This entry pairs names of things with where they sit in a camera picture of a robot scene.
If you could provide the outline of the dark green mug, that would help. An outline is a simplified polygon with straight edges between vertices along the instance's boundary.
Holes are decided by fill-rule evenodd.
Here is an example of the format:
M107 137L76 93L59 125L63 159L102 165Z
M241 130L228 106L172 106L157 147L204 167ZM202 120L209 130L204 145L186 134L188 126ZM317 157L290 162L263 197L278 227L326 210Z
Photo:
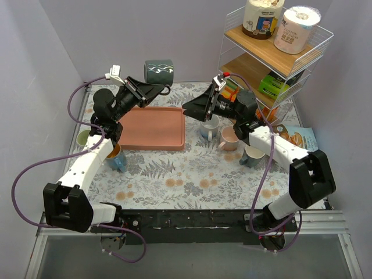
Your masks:
M144 80L149 84L161 84L167 92L160 93L167 96L174 81L174 65L172 60L146 60L144 64Z

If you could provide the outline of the blue white gradient mug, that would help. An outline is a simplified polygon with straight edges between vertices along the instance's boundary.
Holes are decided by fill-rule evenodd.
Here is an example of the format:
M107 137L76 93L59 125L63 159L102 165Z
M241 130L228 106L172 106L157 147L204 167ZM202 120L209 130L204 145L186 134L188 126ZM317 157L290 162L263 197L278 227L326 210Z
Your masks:
M202 122L199 128L201 136L211 141L218 133L220 119L218 116L213 115L212 118L206 122Z

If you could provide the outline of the pink mug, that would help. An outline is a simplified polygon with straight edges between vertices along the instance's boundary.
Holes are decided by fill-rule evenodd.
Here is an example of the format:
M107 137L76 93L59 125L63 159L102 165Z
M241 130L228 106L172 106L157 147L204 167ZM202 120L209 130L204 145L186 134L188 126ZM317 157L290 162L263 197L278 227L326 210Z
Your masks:
M220 144L218 150L234 151L238 148L239 139L235 134L233 126L227 126L221 131Z

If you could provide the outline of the green ceramic mug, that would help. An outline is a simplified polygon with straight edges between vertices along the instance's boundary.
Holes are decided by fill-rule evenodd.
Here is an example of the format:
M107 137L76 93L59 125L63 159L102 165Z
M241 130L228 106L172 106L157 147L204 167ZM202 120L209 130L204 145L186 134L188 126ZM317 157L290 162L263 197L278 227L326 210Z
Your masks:
M88 137L90 136L90 130L84 130L79 132L76 143L79 147L84 147L87 143Z

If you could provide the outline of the dark grey mug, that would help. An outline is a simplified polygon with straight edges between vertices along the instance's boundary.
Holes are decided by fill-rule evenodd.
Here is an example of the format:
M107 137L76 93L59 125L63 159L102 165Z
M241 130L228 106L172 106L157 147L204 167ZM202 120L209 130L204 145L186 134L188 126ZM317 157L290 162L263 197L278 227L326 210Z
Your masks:
M254 148L250 145L246 145L242 158L239 160L241 166L246 166L249 168L255 167L264 158L266 154L261 150Z

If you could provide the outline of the blue butterfly mug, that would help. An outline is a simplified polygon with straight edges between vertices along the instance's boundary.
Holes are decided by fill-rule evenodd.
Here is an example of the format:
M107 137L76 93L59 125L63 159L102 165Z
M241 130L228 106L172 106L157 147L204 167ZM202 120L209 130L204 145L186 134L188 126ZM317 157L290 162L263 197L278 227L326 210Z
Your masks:
M105 159L106 164L116 171L124 173L126 171L127 159L121 146L117 144L112 152Z

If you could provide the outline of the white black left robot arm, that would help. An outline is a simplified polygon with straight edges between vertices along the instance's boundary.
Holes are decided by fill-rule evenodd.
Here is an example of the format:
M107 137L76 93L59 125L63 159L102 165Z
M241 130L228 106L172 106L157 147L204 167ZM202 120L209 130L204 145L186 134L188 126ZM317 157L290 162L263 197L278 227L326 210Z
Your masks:
M53 227L86 232L103 223L113 233L123 228L124 219L111 203L91 204L87 194L91 182L107 156L119 142L123 126L119 120L135 106L144 108L158 95L168 95L168 84L149 84L131 77L119 81L119 90L101 89L93 95L91 131L82 154L56 183L43 190L46 223Z

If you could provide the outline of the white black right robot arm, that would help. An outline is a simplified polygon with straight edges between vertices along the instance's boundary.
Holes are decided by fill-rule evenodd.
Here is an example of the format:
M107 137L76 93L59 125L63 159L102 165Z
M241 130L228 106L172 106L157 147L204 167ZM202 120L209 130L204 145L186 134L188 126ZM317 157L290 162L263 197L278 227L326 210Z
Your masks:
M275 134L271 126L256 117L258 105L252 91L241 90L231 102L210 85L182 108L184 115L199 121L213 115L235 120L233 129L238 139L269 155L289 174L288 192L267 204L257 217L270 232L278 230L297 211L335 192L327 155L321 150L300 148Z

